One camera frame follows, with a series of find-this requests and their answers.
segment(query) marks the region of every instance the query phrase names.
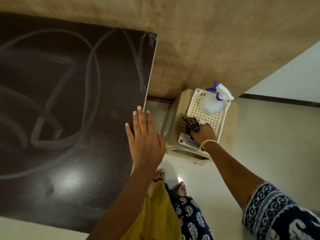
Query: bracelet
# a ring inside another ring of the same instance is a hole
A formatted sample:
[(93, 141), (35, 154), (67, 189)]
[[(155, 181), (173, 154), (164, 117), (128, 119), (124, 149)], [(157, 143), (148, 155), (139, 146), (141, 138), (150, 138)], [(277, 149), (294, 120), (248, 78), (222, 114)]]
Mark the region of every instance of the bracelet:
[(206, 143), (209, 142), (209, 141), (213, 141), (213, 142), (218, 143), (218, 141), (216, 141), (216, 140), (207, 139), (207, 140), (204, 140), (204, 141), (201, 143), (200, 149), (205, 149), (205, 145), (206, 145)]

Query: hand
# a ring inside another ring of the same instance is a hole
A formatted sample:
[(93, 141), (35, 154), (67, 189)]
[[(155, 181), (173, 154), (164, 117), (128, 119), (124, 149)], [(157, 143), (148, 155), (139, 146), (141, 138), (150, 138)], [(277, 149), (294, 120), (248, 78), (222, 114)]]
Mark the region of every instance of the hand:
[(165, 155), (166, 147), (160, 132), (155, 132), (150, 111), (147, 111), (145, 119), (141, 106), (138, 106), (138, 112), (133, 112), (134, 135), (128, 123), (125, 129), (135, 167), (156, 170)]
[(216, 134), (214, 133), (213, 128), (208, 123), (201, 124), (200, 131), (198, 133), (191, 131), (191, 135), (199, 145), (201, 145), (203, 141), (208, 139), (215, 140), (215, 141), (217, 140)]

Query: beige stool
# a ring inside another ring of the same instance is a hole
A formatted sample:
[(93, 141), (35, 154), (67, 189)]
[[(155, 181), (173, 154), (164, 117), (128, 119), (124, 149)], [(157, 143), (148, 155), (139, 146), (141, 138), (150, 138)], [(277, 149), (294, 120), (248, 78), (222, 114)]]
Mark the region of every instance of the beige stool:
[[(186, 158), (199, 165), (204, 165), (208, 160), (211, 159), (208, 153), (192, 149), (185, 145), (179, 144), (178, 142), (180, 135), (177, 132), (178, 121), (181, 117), (181, 114), (187, 113), (194, 92), (195, 91), (192, 89), (183, 91), (176, 98), (174, 103), (168, 106), (168, 110), (162, 124), (161, 134), (164, 135), (167, 154)], [(235, 102), (231, 102), (219, 139), (219, 144), (229, 153), (232, 150), (234, 137), (236, 135), (237, 123), (238, 106), (235, 104)]]

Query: dark brown table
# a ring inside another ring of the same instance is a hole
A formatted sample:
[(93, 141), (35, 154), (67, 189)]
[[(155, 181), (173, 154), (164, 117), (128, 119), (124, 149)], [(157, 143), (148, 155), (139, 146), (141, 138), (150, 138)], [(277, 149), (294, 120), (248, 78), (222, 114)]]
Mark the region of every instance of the dark brown table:
[(130, 175), (125, 123), (145, 104), (157, 36), (0, 20), (0, 216), (89, 233)]

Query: foot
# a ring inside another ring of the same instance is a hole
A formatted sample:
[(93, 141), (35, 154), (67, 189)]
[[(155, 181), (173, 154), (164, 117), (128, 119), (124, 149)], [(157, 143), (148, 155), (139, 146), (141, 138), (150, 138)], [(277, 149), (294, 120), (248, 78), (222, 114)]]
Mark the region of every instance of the foot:
[(164, 181), (165, 181), (165, 170), (164, 169), (158, 169), (157, 172), (154, 174), (153, 181), (155, 181), (155, 182), (162, 181), (164, 183)]
[(178, 193), (178, 195), (180, 196), (187, 196), (187, 188), (186, 185), (184, 184), (184, 182), (180, 182), (176, 188), (176, 192)]

